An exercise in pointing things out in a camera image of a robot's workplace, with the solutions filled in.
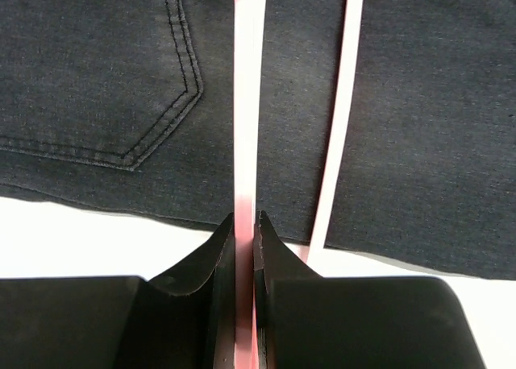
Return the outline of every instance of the black plastic part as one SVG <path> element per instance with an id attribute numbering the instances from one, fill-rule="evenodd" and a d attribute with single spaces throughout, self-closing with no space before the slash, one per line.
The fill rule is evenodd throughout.
<path id="1" fill-rule="evenodd" d="M 232 224 L 149 282 L 0 280 L 0 368 L 233 368 Z"/>
<path id="2" fill-rule="evenodd" d="M 484 369 L 464 312 L 432 277 L 324 279 L 264 212 L 254 244 L 262 362 L 270 368 Z"/>

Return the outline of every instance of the garment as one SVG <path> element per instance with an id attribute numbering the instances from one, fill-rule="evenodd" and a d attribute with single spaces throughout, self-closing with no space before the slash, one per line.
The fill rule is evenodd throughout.
<path id="1" fill-rule="evenodd" d="M 343 2 L 267 3 L 257 207 L 299 242 L 322 179 Z M 232 8 L 2 0 L 0 193 L 221 222 Z M 365 0 L 327 245 L 516 279 L 515 104 L 516 0 Z"/>

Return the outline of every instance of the black jeans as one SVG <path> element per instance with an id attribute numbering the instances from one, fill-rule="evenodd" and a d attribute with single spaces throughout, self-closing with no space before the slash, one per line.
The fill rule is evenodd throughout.
<path id="1" fill-rule="evenodd" d="M 310 237 L 345 0 L 268 0 L 258 208 Z M 1 0 L 0 193 L 232 211 L 232 0 Z M 365 0 L 327 245 L 516 279 L 516 0 Z"/>

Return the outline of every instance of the pocket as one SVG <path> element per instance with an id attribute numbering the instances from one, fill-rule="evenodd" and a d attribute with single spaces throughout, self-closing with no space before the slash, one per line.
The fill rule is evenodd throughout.
<path id="1" fill-rule="evenodd" d="M 0 4 L 0 150 L 134 170 L 201 96 L 181 0 Z"/>

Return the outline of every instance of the seam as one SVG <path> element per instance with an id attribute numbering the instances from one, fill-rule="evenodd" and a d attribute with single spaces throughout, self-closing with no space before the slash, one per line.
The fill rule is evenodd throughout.
<path id="1" fill-rule="evenodd" d="M 183 13 L 183 8 L 181 6 L 181 0 L 174 0 L 174 6 L 176 8 L 177 17 L 178 17 L 178 25 L 181 27 L 181 33 L 183 37 L 183 42 L 185 44 L 185 51 L 188 55 L 189 59 L 189 67 L 191 68 L 192 74 L 193 74 L 193 80 L 195 82 L 195 89 L 196 91 L 191 95 L 191 99 L 189 99 L 186 104 L 182 107 L 181 110 L 177 111 L 177 114 L 174 115 L 169 121 L 166 122 L 166 126 L 163 129 L 160 129 L 156 132 L 156 137 L 150 142 L 142 145 L 142 141 L 144 141 L 155 129 L 156 126 L 163 121 L 165 118 L 165 115 L 187 94 L 189 94 L 189 84 L 185 73 L 185 67 L 183 64 L 183 59 L 181 58 L 181 54 L 179 52 L 178 47 L 178 41 L 177 41 L 177 35 L 176 31 L 174 30 L 174 24 L 172 21 L 172 11 L 170 10 L 169 0 L 164 0 L 164 6 L 167 11 L 167 18 L 169 22 L 170 27 L 170 33 L 173 38 L 174 46 L 176 49 L 177 59 L 179 61 L 180 70 L 181 70 L 181 77 L 183 79 L 185 90 L 171 103 L 169 107 L 167 107 L 163 113 L 161 113 L 156 121 L 141 135 L 141 137 L 138 139 L 136 143 L 134 143 L 129 149 L 127 149 L 124 152 L 116 152 L 116 151 L 103 151 L 103 150 L 97 150 L 92 147 L 81 147 L 76 145 L 69 145 L 69 144 L 63 144 L 63 143 L 51 143 L 51 142 L 44 142 L 37 139 L 21 139 L 17 137 L 11 137 L 8 135 L 0 135 L 0 139 L 6 139 L 13 141 L 15 144 L 18 144 L 19 146 L 15 146 L 14 144 L 0 144 L 0 149 L 4 149 L 7 151 L 17 151 L 17 152 L 24 152 L 27 154 L 31 153 L 40 153 L 45 154 L 48 156 L 59 156 L 60 158 L 66 158 L 68 160 L 80 160 L 80 162 L 86 162 L 87 164 L 101 164 L 108 167 L 116 167 L 116 168 L 131 168 L 135 165 L 139 164 L 141 162 L 141 157 L 144 156 L 146 153 L 150 154 L 153 152 L 156 147 L 156 142 L 160 139 L 166 138 L 163 135 L 168 135 L 170 132 L 168 130 L 175 129 L 177 124 L 184 118 L 185 114 L 189 111 L 189 109 L 194 105 L 194 103 L 200 98 L 200 92 L 202 91 L 202 86 L 200 85 L 199 81 L 200 78 L 197 73 L 197 67 L 194 63 L 194 59 L 192 57 L 192 46 L 190 43 L 190 40 L 188 39 L 188 36 L 185 31 L 185 27 L 187 25 L 185 24 L 185 15 Z M 33 147 L 23 147 L 23 146 L 30 146 L 31 143 L 36 143 L 39 145 L 48 145 L 52 148 L 49 150 L 44 150 L 40 148 L 33 148 Z M 86 151 L 83 155 L 77 155 L 73 153 L 63 153 L 58 152 L 54 148 L 64 148 L 66 149 L 77 149 L 81 151 Z M 100 160 L 98 158 L 97 154 L 104 154 L 104 155 L 112 155 L 116 157 L 117 161 L 113 160 Z"/>

